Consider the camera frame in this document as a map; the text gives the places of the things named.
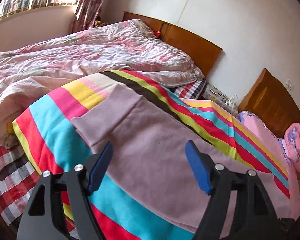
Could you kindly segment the right wooden headboard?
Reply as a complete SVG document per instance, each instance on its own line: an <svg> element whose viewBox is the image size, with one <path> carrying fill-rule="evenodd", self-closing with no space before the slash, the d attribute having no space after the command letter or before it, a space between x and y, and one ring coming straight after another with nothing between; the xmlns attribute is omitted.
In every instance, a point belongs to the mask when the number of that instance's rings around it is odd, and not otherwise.
<svg viewBox="0 0 300 240"><path fill-rule="evenodd" d="M279 138L293 123L300 124L300 109L288 90L266 68L238 106L238 111L256 114Z"/></svg>

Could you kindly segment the left wooden headboard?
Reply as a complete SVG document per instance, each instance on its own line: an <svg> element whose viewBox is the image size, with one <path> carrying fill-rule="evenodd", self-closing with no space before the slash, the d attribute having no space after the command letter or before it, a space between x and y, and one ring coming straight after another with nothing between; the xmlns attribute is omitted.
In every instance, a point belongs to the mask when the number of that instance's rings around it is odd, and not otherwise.
<svg viewBox="0 0 300 240"><path fill-rule="evenodd" d="M187 53L205 76L213 68L222 49L209 40L179 26L131 12L124 12L123 21L140 19L165 43Z"/></svg>

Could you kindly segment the rainbow striped blanket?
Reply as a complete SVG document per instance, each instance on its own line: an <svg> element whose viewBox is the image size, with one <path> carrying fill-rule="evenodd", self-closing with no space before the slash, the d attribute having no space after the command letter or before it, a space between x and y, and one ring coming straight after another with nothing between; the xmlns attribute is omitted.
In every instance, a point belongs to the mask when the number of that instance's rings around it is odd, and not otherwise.
<svg viewBox="0 0 300 240"><path fill-rule="evenodd" d="M67 83L34 102L14 120L13 129L37 172L68 172L98 151L90 149L71 120L106 100L117 85L144 96L220 152L248 170L254 169L276 214L292 217L287 169L249 129L212 101L180 99L156 81L127 70L111 70ZM108 179L106 171L102 183ZM116 183L110 183L107 189L102 183L89 204L107 237L178 239L179 227L141 206Z"/></svg>

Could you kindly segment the rolled pink quilt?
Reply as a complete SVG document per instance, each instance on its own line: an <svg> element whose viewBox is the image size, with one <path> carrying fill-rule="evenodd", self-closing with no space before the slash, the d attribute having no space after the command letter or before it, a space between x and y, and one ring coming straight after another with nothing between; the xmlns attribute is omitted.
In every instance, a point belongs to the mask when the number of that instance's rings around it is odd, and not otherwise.
<svg viewBox="0 0 300 240"><path fill-rule="evenodd" d="M284 136L287 157L297 172L300 172L300 124L293 123L285 132Z"/></svg>

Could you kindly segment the white wall switch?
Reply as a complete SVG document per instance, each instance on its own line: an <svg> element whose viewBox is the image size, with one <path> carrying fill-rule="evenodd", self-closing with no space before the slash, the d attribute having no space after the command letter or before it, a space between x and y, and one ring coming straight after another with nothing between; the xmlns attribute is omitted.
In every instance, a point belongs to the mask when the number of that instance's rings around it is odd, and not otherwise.
<svg viewBox="0 0 300 240"><path fill-rule="evenodd" d="M288 90L293 91L294 87L289 79L286 80L285 84Z"/></svg>

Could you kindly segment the white charger plug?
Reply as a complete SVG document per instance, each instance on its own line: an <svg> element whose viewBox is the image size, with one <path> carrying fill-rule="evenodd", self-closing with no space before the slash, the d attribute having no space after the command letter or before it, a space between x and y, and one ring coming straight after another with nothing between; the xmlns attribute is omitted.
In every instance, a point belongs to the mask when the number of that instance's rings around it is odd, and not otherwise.
<svg viewBox="0 0 300 240"><path fill-rule="evenodd" d="M225 104L228 105L230 108L237 108L239 104L238 96L235 94L230 98L227 98Z"/></svg>

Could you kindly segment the floral pink curtain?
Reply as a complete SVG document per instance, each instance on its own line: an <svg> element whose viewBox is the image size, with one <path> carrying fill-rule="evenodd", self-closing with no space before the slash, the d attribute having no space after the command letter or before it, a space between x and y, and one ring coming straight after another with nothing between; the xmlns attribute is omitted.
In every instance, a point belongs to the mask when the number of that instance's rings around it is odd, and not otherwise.
<svg viewBox="0 0 300 240"><path fill-rule="evenodd" d="M71 33L91 29L105 0L78 0Z"/></svg>

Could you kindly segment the mauve sweat pants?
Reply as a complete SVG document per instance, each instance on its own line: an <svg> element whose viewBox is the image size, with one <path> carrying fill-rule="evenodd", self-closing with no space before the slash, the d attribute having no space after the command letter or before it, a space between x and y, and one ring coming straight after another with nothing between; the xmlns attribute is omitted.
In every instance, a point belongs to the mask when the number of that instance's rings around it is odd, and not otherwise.
<svg viewBox="0 0 300 240"><path fill-rule="evenodd" d="M248 170L126 86L117 85L106 100L71 123L93 152L106 140L114 145L102 187L116 183L141 206L179 227L178 239L194 233L209 201L186 158L187 141L231 171Z"/></svg>

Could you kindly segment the plaid bed sheet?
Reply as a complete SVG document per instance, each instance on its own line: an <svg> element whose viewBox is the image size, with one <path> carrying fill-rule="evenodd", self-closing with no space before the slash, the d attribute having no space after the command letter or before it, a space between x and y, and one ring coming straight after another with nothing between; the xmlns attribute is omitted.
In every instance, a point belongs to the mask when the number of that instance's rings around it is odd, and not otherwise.
<svg viewBox="0 0 300 240"><path fill-rule="evenodd" d="M0 144L0 217L14 232L38 179L20 145L8 150Z"/></svg>

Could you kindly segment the floral covered nightstand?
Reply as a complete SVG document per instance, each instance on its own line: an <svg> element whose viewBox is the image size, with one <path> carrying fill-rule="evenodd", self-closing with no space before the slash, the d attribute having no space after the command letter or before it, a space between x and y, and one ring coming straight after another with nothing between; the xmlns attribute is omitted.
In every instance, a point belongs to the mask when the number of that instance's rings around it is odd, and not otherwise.
<svg viewBox="0 0 300 240"><path fill-rule="evenodd" d="M216 87L210 85L209 83L205 86L202 98L205 100L210 100L216 103L218 106L222 107L228 113L233 115L236 119L239 119L238 107L230 108L225 104L227 97L223 92L218 90Z"/></svg>

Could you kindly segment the pink bed sheet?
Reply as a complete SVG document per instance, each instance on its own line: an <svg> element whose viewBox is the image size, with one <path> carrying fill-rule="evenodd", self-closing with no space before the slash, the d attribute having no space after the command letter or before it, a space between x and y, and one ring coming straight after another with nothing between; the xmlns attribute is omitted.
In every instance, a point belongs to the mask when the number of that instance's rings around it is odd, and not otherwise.
<svg viewBox="0 0 300 240"><path fill-rule="evenodd" d="M288 148L285 140L277 138L254 113L242 111L239 113L239 120L258 137L262 144L270 150L271 154L281 161L281 164L287 169L292 218L297 219L300 216L299 185L296 169L287 156Z"/></svg>

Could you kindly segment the pink floral quilt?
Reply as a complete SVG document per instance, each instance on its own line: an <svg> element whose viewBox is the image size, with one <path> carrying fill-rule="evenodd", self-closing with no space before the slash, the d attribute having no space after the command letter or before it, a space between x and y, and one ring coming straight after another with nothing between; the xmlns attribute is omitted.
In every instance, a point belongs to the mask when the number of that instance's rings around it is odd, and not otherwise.
<svg viewBox="0 0 300 240"><path fill-rule="evenodd" d="M7 124L50 91L109 70L139 72L167 87L202 79L180 49L158 39L141 20L128 20L0 52L0 142Z"/></svg>

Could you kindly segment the wooden headboard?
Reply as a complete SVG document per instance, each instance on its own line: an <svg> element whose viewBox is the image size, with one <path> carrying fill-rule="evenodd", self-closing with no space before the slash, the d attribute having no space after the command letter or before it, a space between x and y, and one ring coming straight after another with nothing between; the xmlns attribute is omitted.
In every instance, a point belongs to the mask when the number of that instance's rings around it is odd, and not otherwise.
<svg viewBox="0 0 300 240"><path fill-rule="evenodd" d="M238 106L238 111L256 114L279 138L293 123L300 124L300 109L288 90L266 68Z"/></svg>
<svg viewBox="0 0 300 240"><path fill-rule="evenodd" d="M165 43L187 53L205 76L213 68L222 49L209 40L179 26L131 12L124 12L123 21L140 19Z"/></svg>

